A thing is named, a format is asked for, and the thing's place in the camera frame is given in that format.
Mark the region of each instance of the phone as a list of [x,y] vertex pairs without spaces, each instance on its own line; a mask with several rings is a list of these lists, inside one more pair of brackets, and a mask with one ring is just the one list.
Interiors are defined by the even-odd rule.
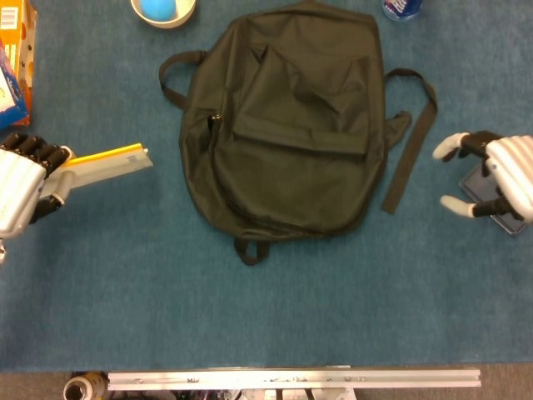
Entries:
[[[484,177],[482,169],[483,164],[479,164],[459,183],[461,189],[476,203],[494,200],[500,196],[496,191],[496,180],[492,175]],[[527,226],[523,221],[515,219],[510,212],[504,215],[491,215],[491,218],[510,235],[522,232]]]

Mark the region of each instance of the blue carpet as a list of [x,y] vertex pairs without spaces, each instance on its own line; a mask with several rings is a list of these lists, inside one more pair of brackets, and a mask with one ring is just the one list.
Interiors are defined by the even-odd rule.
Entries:
[[[253,269],[192,206],[182,114],[157,69],[209,49],[232,19],[289,1],[199,0],[171,32],[126,0],[34,3],[31,132],[80,155],[140,141],[155,167],[77,190],[7,243],[0,370],[533,361],[533,230],[511,238],[443,210],[439,197],[463,196],[457,183],[477,161],[431,159],[458,131],[531,132],[531,1],[428,0],[416,20],[393,23],[379,0],[331,0],[376,16],[386,69],[424,74],[440,114],[396,215],[379,206],[402,145],[358,230],[276,245]],[[173,87],[186,90],[191,73]],[[425,102],[415,81],[387,88],[389,115]]]

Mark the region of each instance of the bottle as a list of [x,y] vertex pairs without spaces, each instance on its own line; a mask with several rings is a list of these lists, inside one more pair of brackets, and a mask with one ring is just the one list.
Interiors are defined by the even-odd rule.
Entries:
[[409,21],[422,8],[423,0],[381,0],[383,12],[393,21]]

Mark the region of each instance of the floor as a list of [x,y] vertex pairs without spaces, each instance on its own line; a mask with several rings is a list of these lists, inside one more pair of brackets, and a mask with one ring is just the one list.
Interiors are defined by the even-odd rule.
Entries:
[[[481,369],[481,388],[358,390],[358,400],[530,400],[533,364],[491,364]],[[2,400],[61,400],[69,373],[0,374]]]

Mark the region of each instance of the blue ball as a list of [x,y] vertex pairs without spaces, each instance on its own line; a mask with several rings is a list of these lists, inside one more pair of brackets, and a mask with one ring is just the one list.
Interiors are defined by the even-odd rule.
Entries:
[[176,1],[141,0],[141,12],[148,19],[164,23],[176,15]]

